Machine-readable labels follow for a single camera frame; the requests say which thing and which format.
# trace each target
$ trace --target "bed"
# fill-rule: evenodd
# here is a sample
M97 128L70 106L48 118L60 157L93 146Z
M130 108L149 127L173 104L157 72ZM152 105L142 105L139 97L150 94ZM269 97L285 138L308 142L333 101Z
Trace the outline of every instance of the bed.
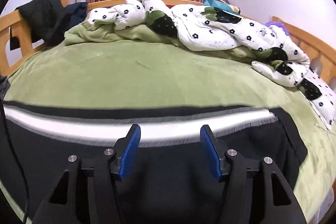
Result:
M162 0L166 5L177 5L177 4L193 4L193 5L202 5L202 3L197 3L194 1L188 0ZM61 0L63 5L68 3L68 0ZM125 0L104 0L96 3L88 4L88 11L99 8L99 7L111 7L118 4L124 4ZM272 17L272 21L282 22L281 19L277 17ZM286 22L284 25L290 32L290 36L292 40L299 45L309 56L310 59L318 58L322 63L322 72L321 78L328 83L332 77L336 76L336 50L330 47L325 42L321 41L320 39L314 37L313 35L292 26ZM14 65L9 66L6 58L5 53L5 45L9 40L9 31L8 28L11 26L12 28L12 35L17 36L20 41L20 48L22 53L22 58L18 60ZM31 70L34 65L38 62L40 64L46 62L46 60L52 59L53 55L59 56L66 56L65 59L69 62L69 57L73 57L78 54L78 47L80 44L74 45L73 47L66 48L64 45L57 46L57 50L50 52L48 55L48 51L44 51L44 55L39 54L39 51L43 49L44 45L40 45L37 48L33 48L31 44L30 38L30 30L26 22L20 16L18 11L14 11L4 17L0 18L0 73L1 75L9 75L12 77L12 83L15 82L15 85L12 85L11 92L7 93L5 96L5 101L12 100L13 94L16 96L16 100L24 102L26 104L37 104L40 106L59 106L64 108L71 108L73 107L73 102L70 103L69 97L58 96L54 94L54 96L48 95L48 89L53 86L57 85L57 83L53 82L50 79L50 83L44 83L45 85L45 92L41 91L35 96L28 96L27 98L27 90L25 90L25 84L20 77L21 72L25 71L28 72ZM94 43L85 43L80 47L85 47L86 52L92 52L97 44ZM145 55L145 44L138 43L137 45L129 45L127 43L116 43L115 50L123 51L125 50L124 47L127 48L127 52L130 49L133 49L131 54L129 55L130 60L134 55ZM99 44L101 48L100 54L102 55L104 52L109 51L108 43ZM308 101L304 98L304 96L298 92L295 88L284 88L280 85L277 85L273 82L270 82L267 78L263 77L262 75L258 74L255 71L250 70L250 65L244 63L237 63L233 60L229 59L221 59L221 58L214 58L209 57L206 54L189 54L187 51L181 50L176 45L165 45L163 46L160 43L155 44L152 46L152 56L156 56L162 53L162 51L169 52L170 55L175 56L175 60L169 60L169 56L164 56L164 59L167 60L164 64L164 68L172 68L174 71L178 71L180 69L180 65L177 65L177 60L180 63L184 64L186 67L189 66L188 74L186 71L181 73L176 73L175 75L171 75L169 73L160 73L160 69L163 67L158 68L153 74L146 74L143 69L154 67L156 66L158 61L157 59L153 60L146 60L143 58L141 60L133 60L134 62L138 62L142 70L141 71L134 71L132 73L132 77L135 77L138 80L136 75L141 75L147 82L149 82L149 88L145 92L146 96L143 94L137 93L134 94L134 90L142 90L141 85L134 84L132 79L126 79L123 75L127 74L127 72L134 67L130 66L129 63L125 63L123 65L123 60L118 59L118 54L110 54L102 57L102 59L113 58L114 60L118 60L115 64L116 68L109 68L108 70L102 68L102 74L107 75L111 73L118 81L123 81L123 84L120 86L107 86L106 91L110 90L111 88L114 89L115 96L111 98L104 98L103 96L99 97L98 95L95 97L95 101L90 100L77 100L75 107L80 108L109 108L113 102L113 107L115 108L132 108L132 107L146 107L146 108L153 108L158 106L164 107L174 107L176 105L180 105L181 101L184 105L194 105L194 106L208 106L208 105L253 105L253 106L260 106L260 107L282 107L286 112L288 112L291 117L293 118L296 126L298 127L299 134L305 146L308 149L308 156L304 163L300 167L300 173L298 180L295 186L295 196L301 205L303 213L309 221L315 212L317 211L318 207L324 200L328 190L333 184L333 181L336 177L336 166L334 162L336 160L336 152L335 152L335 145L336 145L336 137L334 134L334 129L330 132L327 131L324 124L321 122L317 114L313 111L311 106L309 105ZM216 83L217 88L223 88L229 90L223 95L220 90L216 89L213 94L208 95L206 100L203 100L202 97L197 97L198 94L197 90L202 89L203 92L209 88L208 86L201 86L196 88L188 87L189 90L183 90L182 85L179 85L178 92L176 91L177 85L170 85L168 87L160 87L159 82L169 83L173 82L175 79L181 81L188 85L188 83L192 83L194 81L193 71L199 70L202 73L202 66L201 64L207 64L209 66L216 67L218 71L221 71L223 75L226 77L233 77L233 75L221 70L220 68L224 66L234 66L236 71L239 71L242 75L244 75L244 82L240 83L241 89L237 89L237 86L231 83L230 81L222 81L217 80ZM59 70L66 70L66 66L60 66L60 63L51 63L49 66L50 73L57 74ZM78 68L72 68L72 73L83 75L83 79L85 76L91 75L93 81L95 80L95 68L89 70L86 68L85 73ZM215 79L216 74L209 76L209 79ZM84 86L85 82L77 83L76 87L73 89L80 88ZM272 92L269 92L262 87L271 87ZM245 92L245 88L249 87L250 92ZM166 94L165 98L161 98L162 92ZM18 211L17 204L15 201L10 197L10 191L7 191L4 187L5 185L1 185L3 192L7 195L7 199L11 200L12 207L16 207Z

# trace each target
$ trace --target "green blanket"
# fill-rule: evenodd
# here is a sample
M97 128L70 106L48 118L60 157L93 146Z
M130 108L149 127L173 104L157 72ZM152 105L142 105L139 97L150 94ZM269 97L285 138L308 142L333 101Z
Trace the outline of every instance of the green blanket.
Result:
M307 220L313 216L336 177L336 137L325 130L298 90L277 85L250 65L233 61L250 58L243 48L190 52L177 39L155 34L145 25L115 33L111 25L96 30L85 25L69 30L57 47L28 58L9 76L5 100L91 109L282 107L308 148L295 195Z

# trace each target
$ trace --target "electrical wire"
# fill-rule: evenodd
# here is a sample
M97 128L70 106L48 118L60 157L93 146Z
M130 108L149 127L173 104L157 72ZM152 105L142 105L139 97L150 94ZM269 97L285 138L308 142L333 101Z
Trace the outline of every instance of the electrical wire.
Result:
M6 121L6 114L5 114L5 110L3 108L3 103L2 103L1 99L0 99L0 116L2 118L3 128L4 128L5 135L7 137L7 142L9 144L10 151L11 151L13 157L14 157L14 160L16 162L17 167L20 170L21 176L22 176L24 184L25 184L26 206L25 206L25 213L24 213L22 222L23 222L23 224L26 224L27 218L28 218L28 211L29 211L29 188L28 188L28 182L27 182L26 175L25 175L25 172L23 170L23 167L22 167L22 165L21 165L21 163L19 161L18 156L16 155L16 152L15 152L15 149L14 149L14 146L13 146L13 143L12 143L11 135L9 134L9 130L8 130L8 126L7 126L7 121Z
M324 130L324 131L327 133L328 140L329 140L329 142L331 143L332 147L335 149L334 144L332 143L332 141L331 141L330 138L329 138L329 134L334 135L334 136L336 136L336 134L331 133L331 130L329 131L329 130L326 130L325 128L322 128L322 127L319 126L317 123L315 123L315 126L318 127L318 128L321 128L322 130Z

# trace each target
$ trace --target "wooden headboard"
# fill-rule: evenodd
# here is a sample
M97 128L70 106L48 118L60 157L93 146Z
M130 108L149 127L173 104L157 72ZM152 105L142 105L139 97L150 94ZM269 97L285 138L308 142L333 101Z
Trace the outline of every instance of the wooden headboard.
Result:
M283 22L278 17L272 17L272 21ZM292 41L297 44L310 58L318 58L322 64L320 77L329 83L336 76L336 50L314 35L299 29L291 24L283 22L290 32Z
M166 5L194 4L203 5L201 2L191 0L162 0ZM61 0L63 6L68 0ZM90 11L99 7L111 7L118 4L125 4L126 0L103 0L89 3L87 10ZM272 21L283 22L280 18L272 17ZM292 40L302 48L312 60L319 58L322 63L321 78L328 83L333 76L336 76L336 50L327 43L313 36L312 34L284 22L291 34ZM5 46L9 40L9 27L12 28L12 35L17 36L20 42L22 58L11 67L8 64ZM0 17L0 74L9 75L31 54L41 50L44 44L33 49L29 26L20 16L18 10Z

